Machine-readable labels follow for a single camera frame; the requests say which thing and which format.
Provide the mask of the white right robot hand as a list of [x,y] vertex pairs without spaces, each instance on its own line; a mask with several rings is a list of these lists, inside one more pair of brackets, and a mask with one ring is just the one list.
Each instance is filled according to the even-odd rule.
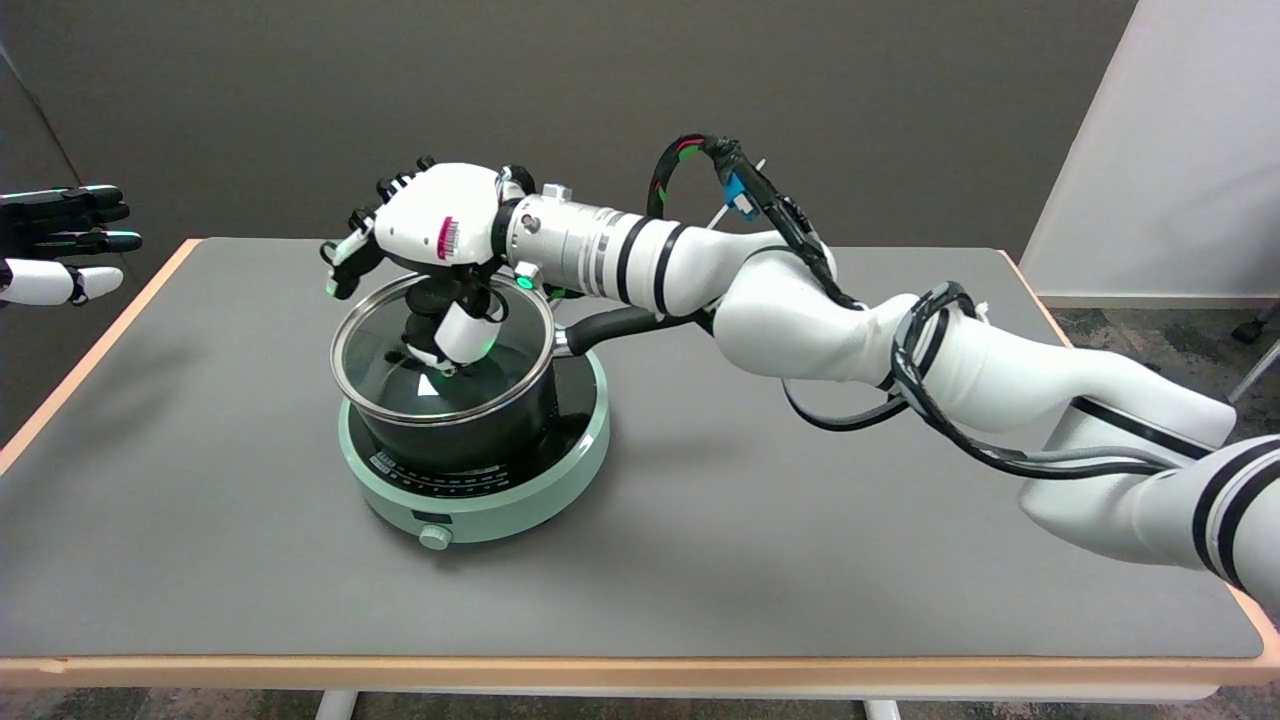
[[506,241],[494,232],[499,210],[536,188],[520,165],[492,170],[424,158],[419,170],[378,183],[381,205],[349,217],[349,233],[326,242],[326,293],[347,300],[360,279],[389,259],[445,284],[444,309],[429,311],[429,331],[408,332],[408,354],[444,375],[474,365],[492,350],[507,316],[490,287]]

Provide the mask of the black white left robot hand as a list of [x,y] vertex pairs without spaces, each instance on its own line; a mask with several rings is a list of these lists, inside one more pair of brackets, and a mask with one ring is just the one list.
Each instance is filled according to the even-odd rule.
[[3,305],[82,306],[118,290],[125,279],[122,269],[65,260],[141,249],[138,233],[109,228],[129,214],[124,193],[114,184],[4,193]]

